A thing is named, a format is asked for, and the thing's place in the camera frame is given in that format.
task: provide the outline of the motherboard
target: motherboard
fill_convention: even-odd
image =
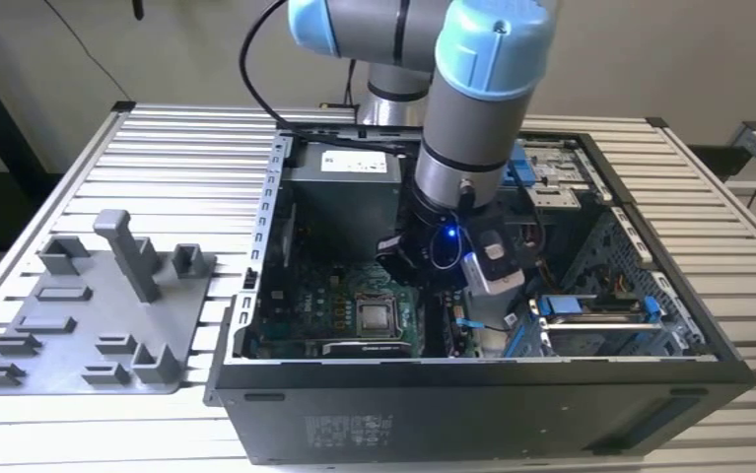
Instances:
[[[281,308],[261,320],[261,357],[346,358],[373,350],[417,356],[421,324],[416,290],[400,286],[377,263],[297,260]]]

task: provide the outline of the open computer tower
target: open computer tower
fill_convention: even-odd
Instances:
[[[421,132],[310,126],[372,142]],[[645,454],[756,379],[591,137],[516,139],[498,205],[516,241],[537,239],[540,211],[547,257],[506,299],[422,292],[374,262],[414,160],[273,142],[205,394],[249,460]]]

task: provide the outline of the robotic arm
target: robotic arm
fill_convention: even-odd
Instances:
[[[461,229],[472,290],[493,295],[513,288],[522,281],[517,250],[489,204],[544,74],[552,12],[536,0],[290,0],[289,26],[317,53],[433,74],[416,165],[418,220],[381,241],[378,261],[404,279],[388,259],[400,255],[421,269],[420,248],[432,253],[445,229]],[[444,271],[458,262],[432,265]]]

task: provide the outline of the sticker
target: sticker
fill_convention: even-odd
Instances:
[[[378,151],[325,151],[322,172],[386,172],[386,155]]]
[[[389,445],[392,415],[306,416],[312,448],[381,447]]]
[[[518,323],[518,317],[513,313],[510,313],[504,317],[504,322],[506,323],[506,326],[512,328]]]

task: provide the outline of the blue drive bracket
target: blue drive bracket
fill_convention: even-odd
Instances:
[[[518,179],[520,185],[522,187],[532,187],[537,182],[537,176],[535,175],[535,171],[532,170],[532,165],[525,157],[525,150],[522,146],[516,142],[514,147],[512,148],[512,163],[514,164],[514,169],[518,172]],[[504,185],[516,186],[517,183],[512,179],[512,175],[509,174],[509,169],[504,169]]]

